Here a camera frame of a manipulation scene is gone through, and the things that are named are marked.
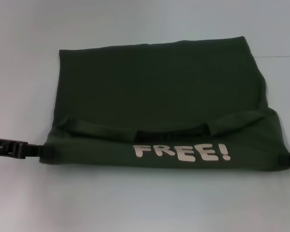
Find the white surface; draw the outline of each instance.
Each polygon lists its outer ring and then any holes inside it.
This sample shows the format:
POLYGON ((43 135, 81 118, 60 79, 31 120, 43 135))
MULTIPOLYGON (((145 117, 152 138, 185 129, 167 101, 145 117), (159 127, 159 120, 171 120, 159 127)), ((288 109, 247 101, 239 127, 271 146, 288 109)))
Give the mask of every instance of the white surface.
MULTIPOLYGON (((246 36, 290 56, 290 0, 0 0, 0 137, 42 144, 58 50, 246 36)), ((290 58, 258 58, 290 148, 290 58)), ((48 166, 0 158, 0 232, 290 232, 290 170, 48 166)))

